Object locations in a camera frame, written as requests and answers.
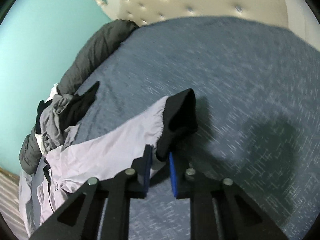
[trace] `gray blanket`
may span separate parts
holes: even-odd
[[[74,143],[106,134],[164,95],[192,87],[199,131],[179,147],[192,165],[232,178],[291,240],[320,212],[320,53],[288,30],[231,17],[137,29],[82,84],[97,99]],[[130,239],[189,239],[189,202],[167,171],[133,200]]]

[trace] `mattress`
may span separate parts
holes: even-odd
[[[289,239],[301,239],[320,212],[319,65],[320,53],[292,32],[257,22],[190,17],[145,26],[79,88],[100,81],[74,144],[192,88],[199,131],[177,151],[209,177],[232,178]],[[173,198],[167,168],[151,184],[145,200],[131,201],[129,239],[188,239],[189,201]]]

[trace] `teal wall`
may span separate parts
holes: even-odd
[[[19,150],[40,100],[110,19],[92,0],[17,0],[0,25],[0,166],[19,173]]]

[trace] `bed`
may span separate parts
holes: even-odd
[[[107,46],[108,55],[96,61],[81,54],[101,50],[89,41],[75,63],[94,67],[78,80],[69,70],[61,79],[77,83],[72,94],[100,81],[72,145],[111,132],[162,96],[192,88],[199,129],[178,151],[207,176],[232,178],[290,240],[302,239],[320,213],[320,32],[310,8],[292,17],[297,10],[289,0],[259,0],[256,7],[235,0],[233,10],[204,12],[199,0],[164,13],[152,7],[154,0],[96,1],[112,19],[142,27],[122,37],[119,48]],[[263,5],[268,13],[259,13]],[[303,27],[293,20],[301,17]],[[34,229],[45,165],[41,158],[29,184]],[[130,239],[189,239],[189,202],[173,198],[167,167],[151,183],[146,200],[132,201]]]

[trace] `dark gray comforter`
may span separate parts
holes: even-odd
[[[199,131],[178,150],[208,176],[232,178],[301,239],[320,212],[319,66],[318,51],[278,27],[230,17],[143,27],[79,88],[100,81],[74,143],[191,87]],[[189,203],[174,200],[166,176],[132,201],[130,239],[189,239]]]

